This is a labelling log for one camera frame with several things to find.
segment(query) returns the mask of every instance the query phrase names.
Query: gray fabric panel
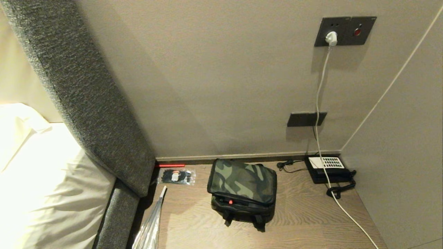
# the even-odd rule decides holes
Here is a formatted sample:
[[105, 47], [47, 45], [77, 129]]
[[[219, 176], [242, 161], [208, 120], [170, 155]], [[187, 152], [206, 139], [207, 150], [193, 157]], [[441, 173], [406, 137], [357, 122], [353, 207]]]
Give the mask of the gray fabric panel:
[[117, 179], [95, 237], [94, 249], [126, 248], [139, 197]]
[[155, 158], [74, 1], [0, 0], [28, 59], [86, 153], [140, 197]]

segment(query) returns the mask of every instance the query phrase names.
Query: plastic packet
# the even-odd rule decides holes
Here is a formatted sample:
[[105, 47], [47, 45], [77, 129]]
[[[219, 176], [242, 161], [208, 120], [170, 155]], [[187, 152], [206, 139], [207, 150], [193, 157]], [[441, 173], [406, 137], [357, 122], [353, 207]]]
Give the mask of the plastic packet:
[[195, 170], [189, 169], [171, 169], [161, 168], [157, 183], [175, 183], [184, 185], [194, 185], [195, 183]]

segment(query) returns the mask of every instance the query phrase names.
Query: white plug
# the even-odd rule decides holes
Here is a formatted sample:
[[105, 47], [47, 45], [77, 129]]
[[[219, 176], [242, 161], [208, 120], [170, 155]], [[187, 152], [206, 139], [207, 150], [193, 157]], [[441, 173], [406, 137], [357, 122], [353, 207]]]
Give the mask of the white plug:
[[329, 44], [330, 47], [337, 45], [337, 33], [335, 31], [331, 31], [326, 35], [325, 41]]

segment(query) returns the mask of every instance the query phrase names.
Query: camouflage bag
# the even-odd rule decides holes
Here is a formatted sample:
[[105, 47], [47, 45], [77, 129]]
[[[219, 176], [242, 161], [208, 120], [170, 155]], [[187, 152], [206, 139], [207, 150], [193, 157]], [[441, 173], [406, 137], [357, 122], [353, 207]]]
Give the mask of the camouflage bag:
[[214, 161], [207, 190], [211, 206], [223, 215], [229, 226], [233, 219], [252, 222], [264, 232], [275, 210], [277, 174], [262, 164], [231, 160]]

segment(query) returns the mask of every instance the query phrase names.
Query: gray upholstered headboard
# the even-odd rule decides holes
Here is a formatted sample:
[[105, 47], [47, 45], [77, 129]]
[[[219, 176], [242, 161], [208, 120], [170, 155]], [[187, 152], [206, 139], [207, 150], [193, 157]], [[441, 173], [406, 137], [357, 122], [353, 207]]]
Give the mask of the gray upholstered headboard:
[[79, 144], [94, 161], [145, 196], [155, 158], [74, 1], [0, 3]]

